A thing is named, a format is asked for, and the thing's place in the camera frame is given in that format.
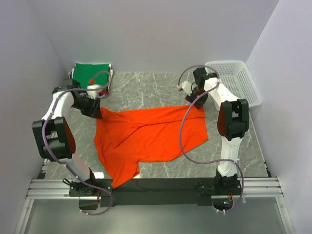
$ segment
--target white basket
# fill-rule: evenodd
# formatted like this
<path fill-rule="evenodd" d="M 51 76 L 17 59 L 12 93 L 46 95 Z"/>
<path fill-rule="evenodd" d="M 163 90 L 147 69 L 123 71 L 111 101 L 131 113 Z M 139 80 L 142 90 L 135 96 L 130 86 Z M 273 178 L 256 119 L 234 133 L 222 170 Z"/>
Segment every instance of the white basket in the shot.
<path fill-rule="evenodd" d="M 214 68 L 220 75 L 221 82 L 238 98 L 246 99 L 249 107 L 258 106 L 262 100 L 255 86 L 248 67 L 242 61 L 213 61 L 206 66 Z"/>

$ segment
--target green cloth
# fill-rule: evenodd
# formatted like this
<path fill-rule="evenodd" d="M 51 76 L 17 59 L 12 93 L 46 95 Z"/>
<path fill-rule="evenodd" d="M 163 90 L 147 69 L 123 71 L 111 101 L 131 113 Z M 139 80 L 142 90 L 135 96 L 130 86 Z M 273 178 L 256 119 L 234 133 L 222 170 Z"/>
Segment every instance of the green cloth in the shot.
<path fill-rule="evenodd" d="M 100 71 L 109 72 L 109 64 L 93 65 L 76 63 L 73 79 L 78 81 L 83 89 L 86 89 L 87 86 L 90 85 L 90 79 Z M 108 74 L 99 75 L 95 80 L 95 84 L 106 85 L 108 83 L 108 77 Z"/>

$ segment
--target gray marble floor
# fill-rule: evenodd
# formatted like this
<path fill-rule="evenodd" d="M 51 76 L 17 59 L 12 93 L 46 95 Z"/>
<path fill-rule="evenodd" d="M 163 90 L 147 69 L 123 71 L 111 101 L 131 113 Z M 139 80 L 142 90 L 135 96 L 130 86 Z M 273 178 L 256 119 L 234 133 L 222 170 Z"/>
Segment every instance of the gray marble floor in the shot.
<path fill-rule="evenodd" d="M 184 92 L 177 90 L 180 73 L 116 73 L 109 96 L 101 106 L 111 111 L 186 105 Z M 183 80 L 193 81 L 193 74 L 185 74 Z M 221 138 L 216 123 L 218 112 L 211 97 L 205 103 L 206 126 L 209 140 L 190 151 L 195 160 L 208 161 L 220 158 Z M 93 138 L 96 132 L 95 119 L 83 116 L 71 109 L 67 119 L 75 137 L 77 152 L 93 172 L 103 172 L 109 177 L 98 159 Z M 250 118 L 250 128 L 242 140 L 239 165 L 246 177 L 267 177 L 264 159 Z M 197 165 L 181 156 L 170 162 L 139 163 L 140 178 L 214 177 L 217 164 Z M 64 167 L 50 163 L 46 179 L 70 178 Z"/>

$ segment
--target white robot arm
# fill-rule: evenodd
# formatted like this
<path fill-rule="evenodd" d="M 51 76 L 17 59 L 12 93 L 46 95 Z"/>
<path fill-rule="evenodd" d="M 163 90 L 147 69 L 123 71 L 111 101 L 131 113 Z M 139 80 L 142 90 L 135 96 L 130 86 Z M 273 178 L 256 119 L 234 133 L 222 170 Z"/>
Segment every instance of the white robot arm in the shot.
<path fill-rule="evenodd" d="M 98 85 L 90 85 L 88 86 L 88 89 L 95 89 L 98 87 Z M 45 149 L 42 141 L 41 130 L 43 122 L 47 120 L 50 115 L 56 100 L 59 98 L 59 95 L 64 90 L 72 88 L 78 88 L 78 83 L 73 79 L 65 80 L 62 87 L 55 88 L 53 91 L 53 100 L 48 112 L 42 117 L 41 120 L 35 121 L 32 125 L 39 153 L 42 158 L 54 161 Z M 99 99 L 97 98 L 97 94 L 99 92 L 100 90 L 87 91 L 86 93 L 68 92 L 64 94 L 58 101 L 56 109 L 54 110 L 46 128 L 46 137 L 53 153 L 60 161 L 66 162 L 66 164 L 69 165 L 83 181 L 87 181 L 90 178 L 92 179 L 93 173 L 81 161 L 76 152 L 76 143 L 68 127 L 66 118 L 68 117 L 71 107 L 81 110 L 83 115 L 101 118 Z M 72 176 L 72 179 L 75 183 L 79 182 L 79 180 L 74 176 Z"/>
<path fill-rule="evenodd" d="M 216 75 L 214 73 L 207 74 L 205 68 L 197 68 L 194 71 L 194 77 L 195 88 L 192 89 L 192 85 L 187 81 L 181 84 L 181 89 L 187 93 L 186 99 L 190 102 L 217 84 Z M 242 137 L 249 126 L 248 102 L 232 94 L 223 83 L 220 83 L 209 94 L 214 99 L 215 107 L 219 111 L 218 130 L 222 140 L 221 159 L 231 159 L 236 162 Z M 207 97 L 204 96 L 195 106 L 201 108 Z M 229 161 L 220 162 L 217 171 L 222 177 L 237 176 L 235 164 Z"/>

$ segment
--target orange cloth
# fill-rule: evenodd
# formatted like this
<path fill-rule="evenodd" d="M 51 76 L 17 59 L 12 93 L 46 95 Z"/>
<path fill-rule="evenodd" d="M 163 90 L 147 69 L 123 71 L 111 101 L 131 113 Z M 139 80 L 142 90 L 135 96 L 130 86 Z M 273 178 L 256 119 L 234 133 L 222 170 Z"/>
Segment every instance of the orange cloth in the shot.
<path fill-rule="evenodd" d="M 94 143 L 113 188 L 139 174 L 138 162 L 170 161 L 182 155 L 179 129 L 189 106 L 112 112 L 101 108 Z M 184 123 L 184 150 L 208 140 L 203 109 L 195 107 Z"/>

